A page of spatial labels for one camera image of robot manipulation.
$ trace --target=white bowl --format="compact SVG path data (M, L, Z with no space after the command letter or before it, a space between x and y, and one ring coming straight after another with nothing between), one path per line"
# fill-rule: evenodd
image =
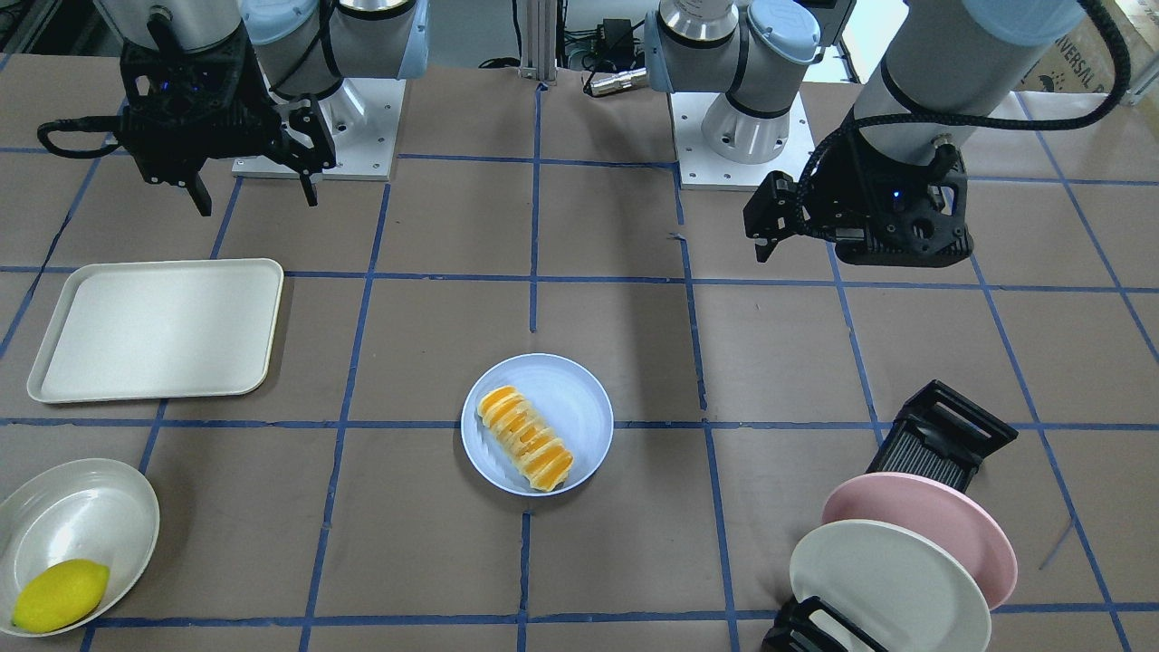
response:
M0 631L38 638L100 616L145 572L160 527L153 488L123 462L78 460L24 483L0 504ZM78 558L109 567L109 585L96 609L45 633L13 625L16 596L28 583L50 566Z
M476 413L491 390L513 386L563 440L575 457L567 479L553 491L537 491L503 452ZM612 446L612 402L599 381L557 356L531 353L504 360L475 382L462 405L462 446L475 469L493 485L518 496L545 497L571 490L596 472Z

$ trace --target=metal base plate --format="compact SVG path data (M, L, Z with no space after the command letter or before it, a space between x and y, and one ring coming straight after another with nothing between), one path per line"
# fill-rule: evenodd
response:
M348 79L347 82L366 101L366 123L334 133L337 164L322 170L322 178L389 181L407 82L401 79ZM233 174L260 178L298 177L296 171L265 156L234 160Z
M676 138L676 153L680 161L680 185L684 188L707 190L756 190L765 176L781 169L794 177L804 168L812 153L812 130L804 116L801 95L793 100L789 138L780 155L757 164L744 164L730 161L717 154L705 141L700 132L700 123L708 112L708 107L716 98L716 93L672 93L672 132Z

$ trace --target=dish rack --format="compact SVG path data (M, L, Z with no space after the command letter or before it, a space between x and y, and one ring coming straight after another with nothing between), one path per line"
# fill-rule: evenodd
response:
M1018 438L1018 431L986 412L941 381L931 381L898 411L889 435L877 449L867 474L912 474L962 493L982 461ZM811 617L828 614L873 652L888 652L857 623L811 595L790 598L781 606L761 652L848 652Z

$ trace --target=table surface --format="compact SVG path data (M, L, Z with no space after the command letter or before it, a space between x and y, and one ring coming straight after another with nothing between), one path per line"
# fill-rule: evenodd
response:
M568 72L432 68L391 183L326 181L312 208L297 181L211 161L205 218L126 155L37 144L41 122L115 111L118 80L112 59L0 61L0 497L122 460L161 534L92 627L5 650L756 652L793 547L932 379L1020 431L968 490L1021 564L991 650L1159 637L1159 144L1131 109L976 133L976 255L916 270L806 237L756 263L749 193L680 188L665 96L591 98ZM806 86L815 135L857 93ZM68 272L250 256L287 276L255 393L28 398ZM474 381L529 352L590 369L615 412L604 467L552 499L489 485L458 433Z

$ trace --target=white plate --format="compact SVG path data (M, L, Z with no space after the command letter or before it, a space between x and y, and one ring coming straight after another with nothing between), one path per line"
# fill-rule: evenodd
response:
M269 371L269 258L89 264L68 276L28 378L41 403L242 395Z
M503 386L527 397L575 457L559 489L531 489L476 415L480 400ZM467 394L461 419L462 446L475 469L501 490L530 497L555 496L591 477L612 446L614 427L612 402L599 381L580 365L547 353L519 356L490 368Z
M145 572L160 527L153 488L123 462L78 460L24 483L0 504L0 631L52 636L100 616ZM50 566L79 558L109 567L109 586L96 609L46 633L13 625L12 610L24 586Z
M890 652L984 652L990 610L970 573L921 535L850 520L806 535L789 559L797 600L817 595ZM869 647L828 615L814 622L850 652Z

